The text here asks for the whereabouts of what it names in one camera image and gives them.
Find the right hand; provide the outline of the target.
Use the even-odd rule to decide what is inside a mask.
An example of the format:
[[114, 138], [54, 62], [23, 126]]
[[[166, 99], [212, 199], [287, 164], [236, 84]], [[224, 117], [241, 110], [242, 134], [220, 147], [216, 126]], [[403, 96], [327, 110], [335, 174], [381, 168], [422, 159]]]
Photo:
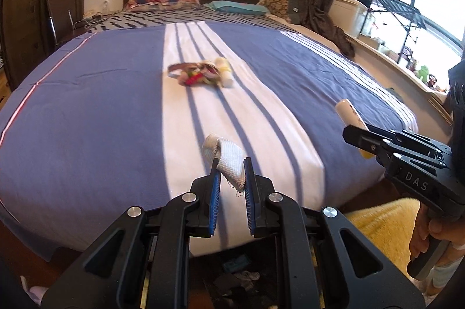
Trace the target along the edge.
[[414, 223], [412, 238], [409, 243], [411, 260], [416, 259], [421, 253], [425, 253], [428, 250], [430, 238], [450, 242], [447, 250], [436, 263], [437, 266], [444, 266], [461, 259], [464, 257], [464, 218], [454, 222], [441, 218], [431, 219], [428, 216], [426, 205], [420, 204], [420, 209]]

